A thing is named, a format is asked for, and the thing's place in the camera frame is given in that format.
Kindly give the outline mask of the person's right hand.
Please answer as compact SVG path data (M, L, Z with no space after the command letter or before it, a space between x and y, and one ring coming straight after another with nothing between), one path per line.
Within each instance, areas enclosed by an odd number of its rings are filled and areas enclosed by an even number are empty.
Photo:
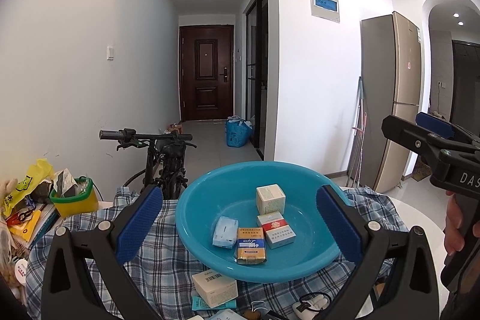
M453 192L446 191L448 199L445 228L444 228L444 247L449 256L464 248L465 240L460 233L463 223L463 213L459 204L456 202L456 195Z

